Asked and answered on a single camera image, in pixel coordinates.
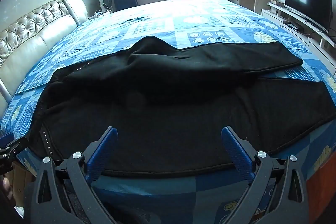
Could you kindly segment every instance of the metal rivet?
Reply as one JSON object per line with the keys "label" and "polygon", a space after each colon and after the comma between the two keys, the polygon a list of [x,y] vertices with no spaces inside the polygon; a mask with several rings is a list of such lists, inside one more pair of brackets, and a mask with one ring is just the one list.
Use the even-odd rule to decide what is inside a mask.
{"label": "metal rivet", "polygon": [[266,158],[267,154],[266,154],[264,151],[259,151],[259,152],[258,152],[258,156],[259,156],[260,158]]}
{"label": "metal rivet", "polygon": [[76,152],[76,153],[74,153],[73,155],[72,155],[72,157],[74,158],[74,159],[78,159],[78,158],[80,158],[82,156],[82,153],[81,152]]}
{"label": "metal rivet", "polygon": [[50,158],[49,157],[45,157],[43,159],[43,163],[47,164],[48,162],[50,162]]}
{"label": "metal rivet", "polygon": [[289,159],[290,159],[291,161],[297,161],[297,157],[294,156],[294,155],[290,155],[290,156],[289,156]]}

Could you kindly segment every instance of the leather headboard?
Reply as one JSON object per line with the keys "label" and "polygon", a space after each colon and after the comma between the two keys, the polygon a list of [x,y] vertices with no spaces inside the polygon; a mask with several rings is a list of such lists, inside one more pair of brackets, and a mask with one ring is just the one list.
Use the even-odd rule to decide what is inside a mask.
{"label": "leather headboard", "polygon": [[28,71],[87,16],[82,0],[53,0],[0,33],[0,118]]}

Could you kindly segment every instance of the blue bedspread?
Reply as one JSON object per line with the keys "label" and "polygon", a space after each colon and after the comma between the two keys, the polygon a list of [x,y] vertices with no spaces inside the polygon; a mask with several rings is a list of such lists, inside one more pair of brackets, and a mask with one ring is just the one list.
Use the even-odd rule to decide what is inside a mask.
{"label": "blue bedspread", "polygon": [[[129,48],[147,35],[177,48],[212,42],[280,41],[304,64],[272,76],[323,81],[336,103],[336,82],[327,68],[269,20],[226,0],[171,0],[88,20],[59,41],[27,74],[4,114],[1,131],[12,132],[16,138],[28,132],[37,100],[58,68]],[[336,121],[332,121],[277,156],[296,155],[308,179],[335,145]],[[18,158],[36,173],[40,159],[33,153],[27,149]],[[102,176],[94,185],[102,200],[140,216],[143,223],[197,224],[221,223],[240,198],[246,182],[235,170],[226,170],[176,179]]]}

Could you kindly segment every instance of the television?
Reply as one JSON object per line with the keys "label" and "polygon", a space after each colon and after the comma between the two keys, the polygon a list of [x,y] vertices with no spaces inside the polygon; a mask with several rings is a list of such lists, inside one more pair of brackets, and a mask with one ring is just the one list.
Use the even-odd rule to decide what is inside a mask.
{"label": "television", "polygon": [[333,0],[285,0],[285,6],[328,32]]}

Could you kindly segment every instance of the person's hand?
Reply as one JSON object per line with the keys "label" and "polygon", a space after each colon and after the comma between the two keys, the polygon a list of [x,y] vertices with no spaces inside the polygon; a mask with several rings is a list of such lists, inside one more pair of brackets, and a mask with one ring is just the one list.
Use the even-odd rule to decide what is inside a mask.
{"label": "person's hand", "polygon": [[3,176],[0,176],[0,191],[2,191],[5,196],[9,199],[11,205],[15,207],[16,201],[13,197],[13,190],[9,183],[8,178],[4,178]]}

